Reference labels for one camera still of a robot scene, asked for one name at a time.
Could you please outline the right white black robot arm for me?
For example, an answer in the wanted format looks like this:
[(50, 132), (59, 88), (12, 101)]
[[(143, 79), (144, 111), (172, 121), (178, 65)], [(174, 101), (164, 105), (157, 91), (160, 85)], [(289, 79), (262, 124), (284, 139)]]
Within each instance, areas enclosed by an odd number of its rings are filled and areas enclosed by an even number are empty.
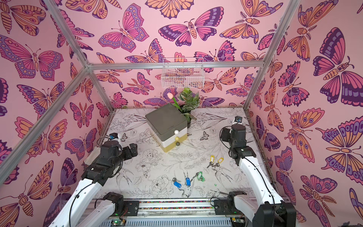
[(223, 127), (219, 133), (222, 144), (227, 142), (229, 156), (247, 177), (254, 193), (230, 192), (229, 204), (240, 211), (248, 227), (295, 227), (296, 209), (275, 190), (268, 176), (263, 172), (257, 155), (247, 145), (246, 127), (242, 124)]

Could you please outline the aluminium cage frame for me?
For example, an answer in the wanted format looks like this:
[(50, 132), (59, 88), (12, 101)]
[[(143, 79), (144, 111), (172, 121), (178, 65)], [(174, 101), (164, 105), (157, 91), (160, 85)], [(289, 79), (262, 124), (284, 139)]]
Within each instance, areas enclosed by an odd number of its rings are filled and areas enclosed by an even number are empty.
[(74, 90), (78, 87), (81, 81), (89, 76), (92, 79), (94, 86), (96, 87), (102, 100), (105, 102), (107, 107), (112, 111), (114, 108), (111, 105), (110, 100), (106, 96), (106, 92), (98, 82), (98, 79), (94, 75), (95, 70), (107, 70), (107, 69), (166, 69), (166, 68), (197, 68), (198, 66), (204, 68), (226, 68), (226, 67), (259, 67), (259, 75), (264, 74), (264, 70), (267, 69), (268, 64), (272, 60), (274, 52), (284, 35), (287, 27), (289, 26), (295, 10), (298, 8), (300, 1), (289, 1), (287, 8), (280, 19), (278, 30), (275, 33), (272, 43), (269, 46), (269, 50), (262, 61), (220, 61), (220, 62), (170, 62), (170, 63), (112, 63), (112, 64), (90, 64), (87, 58), (81, 51), (80, 47), (76, 43), (70, 29), (66, 25), (63, 16), (60, 13), (59, 8), (56, 6), (54, 1), (45, 1), (51, 16), (54, 17), (56, 23), (60, 26), (61, 31), (64, 32), (66, 40), (75, 52), (75, 55), (81, 65), (83, 66), (79, 74), (73, 79), (55, 102), (49, 107), (45, 114), (37, 121), (31, 131), (14, 147), (9, 156), (1, 164), (1, 183), (4, 183), (11, 172), (16, 168), (24, 155), (28, 152), (30, 147), (36, 141), (38, 136), (44, 131), (46, 126), (53, 120), (53, 118), (59, 113), (60, 109), (65, 105), (66, 101), (71, 97)]

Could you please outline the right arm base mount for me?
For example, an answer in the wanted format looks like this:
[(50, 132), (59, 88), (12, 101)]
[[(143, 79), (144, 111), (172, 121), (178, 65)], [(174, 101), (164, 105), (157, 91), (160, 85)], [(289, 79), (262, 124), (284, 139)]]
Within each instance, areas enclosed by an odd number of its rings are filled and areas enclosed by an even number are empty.
[(217, 215), (254, 215), (257, 208), (256, 204), (244, 191), (231, 191), (226, 198), (210, 199), (210, 205), (214, 208)]

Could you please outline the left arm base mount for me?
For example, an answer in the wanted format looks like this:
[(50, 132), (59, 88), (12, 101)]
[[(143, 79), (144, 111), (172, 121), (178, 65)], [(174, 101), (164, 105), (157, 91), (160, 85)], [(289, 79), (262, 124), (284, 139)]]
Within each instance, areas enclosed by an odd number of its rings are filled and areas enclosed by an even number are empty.
[(140, 201), (125, 200), (124, 196), (117, 193), (108, 193), (100, 199), (96, 199), (94, 209), (78, 227), (101, 227), (110, 225), (109, 218), (116, 218), (115, 226), (124, 226), (122, 221), (127, 217), (136, 217), (139, 212)]

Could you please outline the key with blue tag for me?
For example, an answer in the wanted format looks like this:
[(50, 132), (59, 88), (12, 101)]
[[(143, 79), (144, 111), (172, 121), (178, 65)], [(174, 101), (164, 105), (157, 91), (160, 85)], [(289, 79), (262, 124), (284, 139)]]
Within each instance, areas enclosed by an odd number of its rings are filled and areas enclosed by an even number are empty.
[(186, 185), (187, 187), (190, 187), (190, 186), (191, 186), (191, 180), (190, 180), (190, 178), (189, 178), (189, 177), (186, 177), (186, 178), (185, 178), (185, 185)]
[(182, 185), (180, 184), (180, 182), (176, 178), (173, 178), (172, 182), (173, 182), (173, 185), (176, 186), (177, 188), (180, 189), (182, 187)]

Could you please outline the potted green plant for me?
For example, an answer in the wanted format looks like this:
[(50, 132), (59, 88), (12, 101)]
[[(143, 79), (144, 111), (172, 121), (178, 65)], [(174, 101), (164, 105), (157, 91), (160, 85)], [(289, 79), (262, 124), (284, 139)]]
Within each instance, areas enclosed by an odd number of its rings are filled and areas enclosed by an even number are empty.
[(192, 120), (196, 120), (196, 118), (192, 115), (192, 110), (199, 107), (199, 92), (193, 93), (190, 88), (184, 88), (184, 90), (179, 94), (179, 98), (181, 101), (184, 101), (184, 105), (181, 106), (181, 113), (186, 117), (187, 123), (189, 124)]

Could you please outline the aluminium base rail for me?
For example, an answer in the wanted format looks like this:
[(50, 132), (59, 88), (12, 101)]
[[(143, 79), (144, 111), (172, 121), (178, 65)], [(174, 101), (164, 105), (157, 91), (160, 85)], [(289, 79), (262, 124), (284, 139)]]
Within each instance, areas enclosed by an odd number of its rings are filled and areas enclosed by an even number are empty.
[[(200, 215), (201, 213), (210, 212), (215, 214), (214, 208), (210, 205), (211, 198), (188, 199), (188, 200), (139, 200), (140, 207), (137, 216), (142, 215), (166, 215), (170, 214), (185, 214), (185, 215)], [(86, 209), (81, 219), (84, 219), (90, 212)], [(226, 216), (244, 216), (244, 215), (226, 215)]]

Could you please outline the green three-drawer cabinet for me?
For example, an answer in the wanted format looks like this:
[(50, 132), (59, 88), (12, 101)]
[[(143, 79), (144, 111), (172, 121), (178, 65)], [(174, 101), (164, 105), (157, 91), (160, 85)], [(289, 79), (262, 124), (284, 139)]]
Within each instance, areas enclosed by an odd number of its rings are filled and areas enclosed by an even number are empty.
[(188, 137), (187, 118), (172, 104), (146, 114), (146, 121), (165, 153), (180, 146)]

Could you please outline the key with green tag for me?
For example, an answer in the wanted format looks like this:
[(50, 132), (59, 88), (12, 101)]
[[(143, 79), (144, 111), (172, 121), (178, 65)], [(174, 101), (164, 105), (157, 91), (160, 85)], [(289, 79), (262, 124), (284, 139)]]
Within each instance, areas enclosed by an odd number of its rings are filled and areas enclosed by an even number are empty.
[(198, 181), (201, 181), (201, 182), (205, 182), (205, 178), (203, 176), (203, 172), (202, 171), (199, 171), (197, 172), (193, 177), (192, 177), (192, 180), (195, 180), (197, 179)]

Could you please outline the keys with yellow tag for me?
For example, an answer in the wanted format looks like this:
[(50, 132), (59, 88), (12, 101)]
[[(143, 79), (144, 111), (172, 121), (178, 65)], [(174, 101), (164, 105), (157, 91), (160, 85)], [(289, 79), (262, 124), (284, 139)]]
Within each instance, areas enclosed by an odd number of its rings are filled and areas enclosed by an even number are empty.
[(209, 159), (209, 165), (207, 166), (207, 168), (213, 166), (214, 162), (215, 162), (215, 156), (211, 155)]

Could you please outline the pink tulip flower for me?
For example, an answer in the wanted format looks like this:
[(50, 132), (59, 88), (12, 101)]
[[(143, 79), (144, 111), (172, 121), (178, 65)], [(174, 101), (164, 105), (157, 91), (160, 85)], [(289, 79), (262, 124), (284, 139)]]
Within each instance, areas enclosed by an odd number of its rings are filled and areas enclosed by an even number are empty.
[(171, 93), (171, 92), (169, 92), (169, 93), (167, 93), (167, 96), (168, 96), (168, 98), (170, 99), (170, 100), (172, 100), (173, 101), (173, 105), (181, 112), (182, 111), (182, 108), (180, 107), (180, 105), (178, 104), (178, 102), (176, 101), (176, 98), (175, 98), (175, 96)]

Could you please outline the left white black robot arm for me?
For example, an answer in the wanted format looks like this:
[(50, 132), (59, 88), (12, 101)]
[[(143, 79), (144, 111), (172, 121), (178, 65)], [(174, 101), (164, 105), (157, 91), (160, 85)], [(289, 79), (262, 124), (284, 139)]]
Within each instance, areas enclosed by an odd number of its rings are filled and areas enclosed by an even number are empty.
[(126, 205), (121, 194), (109, 192), (99, 205), (80, 220), (94, 196), (105, 186), (107, 180), (121, 171), (123, 162), (138, 155), (138, 146), (131, 143), (122, 147), (117, 140), (106, 141), (100, 154), (83, 173), (75, 192), (50, 223), (51, 227), (98, 227), (112, 215), (122, 215)]

